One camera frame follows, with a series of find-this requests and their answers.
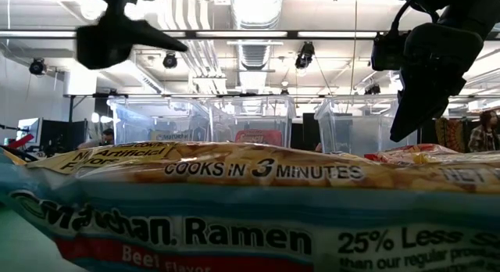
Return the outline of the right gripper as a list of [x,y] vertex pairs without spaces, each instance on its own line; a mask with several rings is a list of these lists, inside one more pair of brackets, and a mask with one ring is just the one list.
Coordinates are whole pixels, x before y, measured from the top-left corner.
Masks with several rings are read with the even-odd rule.
[[398,91],[398,108],[391,126],[392,141],[400,142],[444,111],[448,98],[463,89],[463,74],[483,47],[479,34],[437,23],[424,23],[409,33],[403,50],[403,89]]

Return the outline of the red spicy noodle packet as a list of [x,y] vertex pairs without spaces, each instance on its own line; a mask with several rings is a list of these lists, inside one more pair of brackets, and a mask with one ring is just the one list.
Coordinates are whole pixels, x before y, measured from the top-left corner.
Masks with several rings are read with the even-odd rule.
[[414,164],[413,154],[408,152],[375,152],[364,155],[365,159],[397,165]]
[[234,141],[282,146],[282,133],[278,130],[248,129],[237,132]]

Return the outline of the clear plastic bin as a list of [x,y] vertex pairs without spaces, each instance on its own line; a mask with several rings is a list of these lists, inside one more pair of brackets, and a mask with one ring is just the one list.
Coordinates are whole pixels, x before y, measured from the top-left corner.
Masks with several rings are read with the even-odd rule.
[[322,150],[364,156],[415,145],[416,132],[399,142],[390,139],[397,108],[395,99],[324,100],[314,115],[319,124]]
[[291,144],[295,103],[289,97],[211,98],[207,101],[211,140],[235,142],[236,133],[248,129],[278,130],[282,146]]
[[151,141],[152,131],[190,131],[195,141],[208,141],[209,112],[187,98],[115,98],[107,101],[113,111],[114,142]]

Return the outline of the person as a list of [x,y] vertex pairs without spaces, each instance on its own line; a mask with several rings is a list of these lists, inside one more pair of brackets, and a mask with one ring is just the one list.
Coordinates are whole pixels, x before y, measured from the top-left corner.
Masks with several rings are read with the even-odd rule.
[[500,151],[500,137],[496,132],[498,116],[487,110],[480,114],[480,124],[472,129],[468,147],[470,152]]
[[99,139],[90,140],[78,145],[78,149],[89,149],[99,146],[105,145],[113,145],[114,144],[114,130],[112,128],[108,128],[104,130]]

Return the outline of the black partition panel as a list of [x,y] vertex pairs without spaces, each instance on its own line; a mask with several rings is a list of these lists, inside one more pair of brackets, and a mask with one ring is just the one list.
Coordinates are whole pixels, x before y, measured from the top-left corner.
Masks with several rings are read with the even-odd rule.
[[320,127],[318,121],[314,118],[314,113],[302,114],[302,133],[304,148],[309,151],[315,151],[320,140]]

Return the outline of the black computer monitor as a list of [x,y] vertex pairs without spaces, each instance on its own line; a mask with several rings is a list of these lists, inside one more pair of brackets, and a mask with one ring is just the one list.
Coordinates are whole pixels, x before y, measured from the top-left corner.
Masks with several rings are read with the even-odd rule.
[[87,132],[86,120],[76,122],[42,120],[39,145],[41,147],[55,145],[71,151],[87,140]]

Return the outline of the white computer monitor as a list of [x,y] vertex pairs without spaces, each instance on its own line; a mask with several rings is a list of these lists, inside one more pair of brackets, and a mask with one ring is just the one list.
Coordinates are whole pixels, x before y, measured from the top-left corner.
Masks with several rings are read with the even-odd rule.
[[29,118],[22,119],[18,121],[19,130],[16,132],[16,139],[21,138],[31,134],[33,138],[28,141],[29,144],[38,144],[41,138],[41,127],[43,124],[42,118]]

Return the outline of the red bar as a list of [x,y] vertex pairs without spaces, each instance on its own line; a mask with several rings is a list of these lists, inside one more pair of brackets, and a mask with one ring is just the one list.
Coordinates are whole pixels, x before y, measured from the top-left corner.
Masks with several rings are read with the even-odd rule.
[[32,139],[34,139],[34,136],[32,134],[27,134],[27,135],[23,136],[21,139],[16,139],[15,141],[8,143],[7,147],[11,148],[11,149],[17,149],[19,147],[24,146],[26,143],[28,143]]

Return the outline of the patterned wall tapestry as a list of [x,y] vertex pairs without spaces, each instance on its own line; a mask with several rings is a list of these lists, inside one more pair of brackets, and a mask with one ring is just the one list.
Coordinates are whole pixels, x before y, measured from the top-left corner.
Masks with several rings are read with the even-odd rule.
[[461,120],[439,118],[435,120],[435,130],[439,145],[456,152],[464,153],[466,151],[463,122]]

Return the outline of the black horizontal frame bar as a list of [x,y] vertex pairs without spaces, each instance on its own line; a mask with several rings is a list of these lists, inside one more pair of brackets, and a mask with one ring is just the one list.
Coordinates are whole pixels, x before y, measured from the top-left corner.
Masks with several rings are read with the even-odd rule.
[[[289,97],[289,98],[333,98],[336,100],[368,100],[368,99],[396,99],[398,94],[379,94],[379,95],[273,95],[273,94],[237,94],[237,95],[199,95],[199,94],[104,94],[94,93],[90,95],[63,95],[66,98],[270,98],[270,97]],[[500,95],[456,95],[450,96],[449,100],[480,100],[480,99],[495,99],[500,100]]]

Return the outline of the silver ceiling duct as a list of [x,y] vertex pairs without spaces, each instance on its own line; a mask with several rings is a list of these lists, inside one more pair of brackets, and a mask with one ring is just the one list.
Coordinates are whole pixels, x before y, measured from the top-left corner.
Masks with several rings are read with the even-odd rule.
[[[274,30],[280,21],[283,0],[231,0],[237,30]],[[239,40],[238,82],[244,93],[262,94],[270,62],[269,40]]]

